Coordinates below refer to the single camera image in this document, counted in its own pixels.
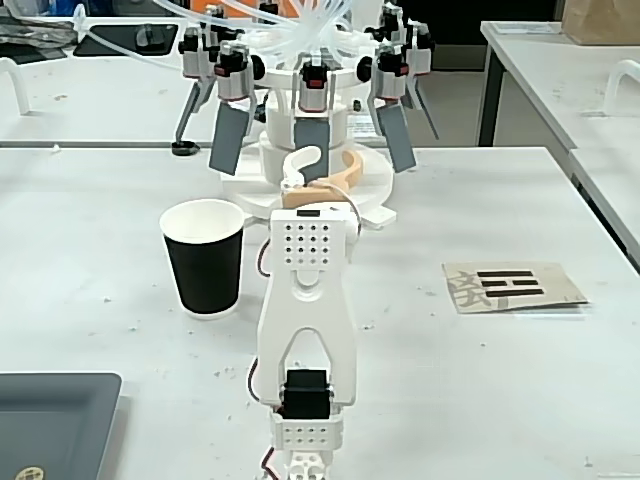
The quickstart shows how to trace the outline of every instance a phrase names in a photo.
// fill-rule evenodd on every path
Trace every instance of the cardboard box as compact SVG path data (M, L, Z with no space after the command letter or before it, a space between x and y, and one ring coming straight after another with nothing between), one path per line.
M640 45L640 0L566 0L562 29L581 45Z

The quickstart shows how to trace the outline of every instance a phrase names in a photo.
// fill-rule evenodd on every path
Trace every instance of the gray tray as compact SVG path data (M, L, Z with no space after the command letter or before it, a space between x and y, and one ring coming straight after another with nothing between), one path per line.
M111 373L0 375L0 479L95 480L121 384Z

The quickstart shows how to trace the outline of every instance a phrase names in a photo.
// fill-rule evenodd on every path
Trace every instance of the black stripe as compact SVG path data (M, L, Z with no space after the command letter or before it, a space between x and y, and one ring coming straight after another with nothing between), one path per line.
M530 288L527 290L502 290L502 291L487 291L487 298L502 298L502 297L526 297L529 295L544 295L544 290L541 288Z
M507 287L507 282L505 282L504 280L483 280L482 281L482 286L484 288L489 288L489 287Z
M539 285L537 280L514 280L513 284L517 287L530 287L532 285Z
M478 272L480 278L533 277L529 271Z

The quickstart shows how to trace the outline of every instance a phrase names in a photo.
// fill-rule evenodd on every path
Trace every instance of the desk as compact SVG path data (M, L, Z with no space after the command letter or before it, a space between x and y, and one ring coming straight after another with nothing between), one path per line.
M90 18L87 26L113 19ZM118 18L118 24L176 23L180 26L171 55L153 57L182 68L178 41L187 22L176 18ZM13 87L0 75L0 146L167 147L191 90L192 81L126 57L66 59L21 67L32 112L18 114ZM194 115L185 139L210 146L218 98L213 95ZM263 130L254 125L252 138Z
M544 149L418 158L397 178L398 223L365 232L347 272L359 399L332 478L640 472L631 266ZM179 311L158 231L166 208L219 192L206 159L3 151L0 365L119 372L131 408L118 480L251 479L269 443L245 391L266 229L247 231L238 310L210 323ZM460 316L441 263L486 260L561 262L593 303Z
M640 265L640 155L637 150L573 150L569 161L577 182L635 265Z
M574 148L613 148L638 142L640 95L637 88L623 87L618 96L620 113L635 117L607 118L601 111L613 66L621 60L639 59L640 47L579 46L560 33L499 33L514 25L484 22L481 27L489 51L478 124L479 146L493 145L505 70L513 76L567 153ZM560 24L544 25L560 31Z

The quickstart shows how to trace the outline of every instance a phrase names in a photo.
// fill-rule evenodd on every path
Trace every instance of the paper cup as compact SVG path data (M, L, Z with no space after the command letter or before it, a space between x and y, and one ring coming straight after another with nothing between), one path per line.
M240 293L244 212L224 200L196 200L160 218L178 295L198 319L229 314Z

